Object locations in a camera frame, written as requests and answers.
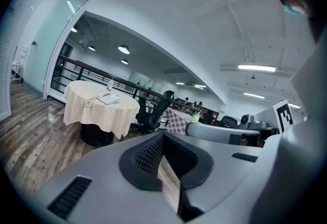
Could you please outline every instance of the railing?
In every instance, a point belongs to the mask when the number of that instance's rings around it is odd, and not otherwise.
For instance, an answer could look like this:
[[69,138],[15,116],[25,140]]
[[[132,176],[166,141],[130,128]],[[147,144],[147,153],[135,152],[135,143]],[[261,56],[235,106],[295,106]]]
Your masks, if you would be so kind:
[[[51,88],[64,93],[63,88],[66,87],[69,82],[74,80],[93,81],[102,85],[107,85],[108,81],[112,78],[114,79],[113,88],[130,94],[133,98],[145,98],[155,104],[163,98],[163,95],[157,92],[145,89],[130,81],[121,79],[102,70],[98,70],[82,62],[69,59],[63,55],[59,55],[58,57],[52,76]],[[181,111],[185,113],[197,111],[193,107],[186,106],[174,100],[171,100],[171,108],[181,109]]]

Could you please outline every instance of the vent grille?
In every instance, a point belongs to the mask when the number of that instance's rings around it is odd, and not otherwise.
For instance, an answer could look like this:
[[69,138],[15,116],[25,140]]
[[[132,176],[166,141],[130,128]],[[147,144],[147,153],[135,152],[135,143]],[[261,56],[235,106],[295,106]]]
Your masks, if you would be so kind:
[[90,185],[91,181],[92,180],[85,177],[75,178],[48,209],[58,217],[66,219]]
[[244,161],[249,161],[249,162],[256,162],[257,156],[251,156],[247,154],[242,154],[242,153],[234,153],[232,155],[233,158],[239,159],[239,160],[244,160]]

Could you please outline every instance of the black table base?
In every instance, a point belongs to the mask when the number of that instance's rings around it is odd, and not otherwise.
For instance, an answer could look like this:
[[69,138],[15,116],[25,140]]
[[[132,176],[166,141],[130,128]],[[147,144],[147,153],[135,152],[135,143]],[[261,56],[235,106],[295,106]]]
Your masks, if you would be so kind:
[[93,147],[103,147],[112,144],[114,134],[105,132],[95,124],[81,124],[81,139]]

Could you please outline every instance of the face mask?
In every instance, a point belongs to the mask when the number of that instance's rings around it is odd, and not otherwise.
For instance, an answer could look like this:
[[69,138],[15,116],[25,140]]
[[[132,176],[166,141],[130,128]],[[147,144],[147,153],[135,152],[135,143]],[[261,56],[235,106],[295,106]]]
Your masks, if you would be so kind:
[[287,3],[285,4],[284,6],[284,10],[287,12],[287,13],[290,13],[292,15],[302,15],[302,13],[292,9],[292,7],[290,5],[288,5]]

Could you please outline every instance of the desk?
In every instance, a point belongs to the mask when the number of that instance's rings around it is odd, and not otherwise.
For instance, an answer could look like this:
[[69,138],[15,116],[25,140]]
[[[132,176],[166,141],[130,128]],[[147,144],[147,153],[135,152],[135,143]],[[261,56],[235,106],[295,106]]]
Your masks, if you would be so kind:
[[166,118],[169,120],[167,132],[185,135],[186,125],[193,122],[193,116],[176,109],[167,108]]
[[[88,100],[106,91],[105,86],[94,82],[76,80],[69,83],[64,94],[66,99],[64,123],[66,125],[74,122],[87,125],[95,124],[101,131],[112,132],[118,139],[122,135],[126,136],[130,124],[139,111],[139,104],[126,93],[112,89],[112,93],[120,97],[119,103],[105,105],[100,100],[94,99],[90,107],[85,105]],[[90,133],[94,130],[93,128],[88,132],[87,128],[82,126],[81,138],[85,142],[92,142],[93,138],[97,138],[97,136],[90,136]],[[101,143],[90,143],[90,145],[100,146]]]

